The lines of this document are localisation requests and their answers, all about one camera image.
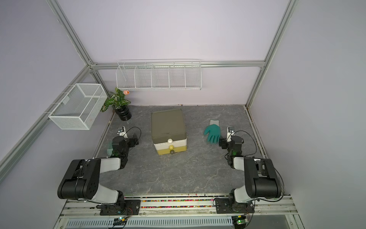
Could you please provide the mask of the olive three-drawer storage box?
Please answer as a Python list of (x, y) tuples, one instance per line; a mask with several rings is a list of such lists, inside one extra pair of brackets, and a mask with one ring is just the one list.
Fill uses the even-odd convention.
[(151, 136), (158, 155), (187, 150), (187, 132), (181, 109), (153, 112)]

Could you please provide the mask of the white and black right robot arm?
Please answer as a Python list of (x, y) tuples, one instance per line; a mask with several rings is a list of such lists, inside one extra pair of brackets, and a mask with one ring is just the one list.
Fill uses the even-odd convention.
[(243, 143), (239, 136), (230, 137), (230, 141), (219, 139), (219, 146), (228, 151), (228, 165), (244, 172), (244, 185), (230, 192), (229, 207), (238, 211), (255, 200), (280, 201), (285, 195), (285, 185), (272, 160), (242, 155)]

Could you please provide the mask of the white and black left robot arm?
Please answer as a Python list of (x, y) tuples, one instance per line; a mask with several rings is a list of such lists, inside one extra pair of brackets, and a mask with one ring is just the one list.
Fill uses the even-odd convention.
[(110, 157), (73, 160), (58, 187), (58, 198), (85, 200), (99, 205), (124, 204), (123, 193), (101, 185), (100, 175), (124, 169), (130, 149), (138, 144), (139, 137), (136, 134), (131, 138), (117, 136), (112, 140)]

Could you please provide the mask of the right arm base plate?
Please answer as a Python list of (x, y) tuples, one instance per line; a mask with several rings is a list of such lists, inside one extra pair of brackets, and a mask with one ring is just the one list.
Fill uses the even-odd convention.
[(254, 213), (253, 203), (233, 203), (228, 198), (214, 198), (213, 205), (217, 214), (249, 214)]

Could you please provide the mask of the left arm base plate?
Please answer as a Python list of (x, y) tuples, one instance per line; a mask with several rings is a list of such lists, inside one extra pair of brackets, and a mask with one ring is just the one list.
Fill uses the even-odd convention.
[(130, 216), (139, 214), (140, 205), (139, 199), (128, 199), (112, 205), (100, 205), (97, 209), (100, 209), (101, 216)]

